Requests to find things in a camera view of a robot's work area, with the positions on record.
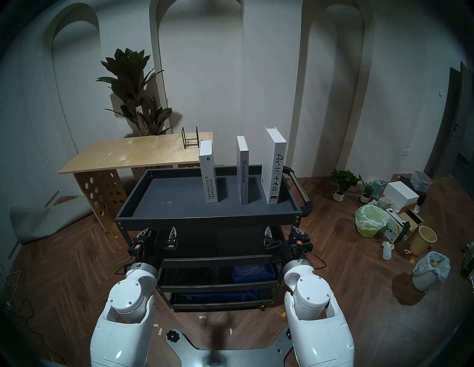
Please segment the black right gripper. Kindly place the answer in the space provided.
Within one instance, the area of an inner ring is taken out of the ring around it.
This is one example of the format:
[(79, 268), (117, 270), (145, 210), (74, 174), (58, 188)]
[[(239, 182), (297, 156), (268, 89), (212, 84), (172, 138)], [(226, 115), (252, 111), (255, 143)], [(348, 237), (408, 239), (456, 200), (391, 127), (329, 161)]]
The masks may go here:
[(275, 250), (276, 254), (283, 260), (305, 260), (306, 252), (313, 250), (313, 243), (308, 239), (307, 233), (292, 226), (290, 240), (274, 241), (271, 228), (268, 226), (264, 231), (263, 248), (265, 250)]

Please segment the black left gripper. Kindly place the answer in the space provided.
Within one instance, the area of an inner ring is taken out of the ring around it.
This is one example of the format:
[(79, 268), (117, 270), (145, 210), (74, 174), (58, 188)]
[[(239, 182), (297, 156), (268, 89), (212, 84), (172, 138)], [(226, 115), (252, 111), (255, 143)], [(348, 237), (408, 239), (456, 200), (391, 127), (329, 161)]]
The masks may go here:
[(131, 258), (135, 258), (135, 263), (157, 264), (162, 250), (176, 250), (178, 247), (178, 236), (175, 227), (172, 227), (168, 240), (163, 243), (155, 243), (155, 240), (146, 237), (148, 232), (149, 228), (141, 231), (133, 238), (132, 246), (128, 249), (128, 254)]

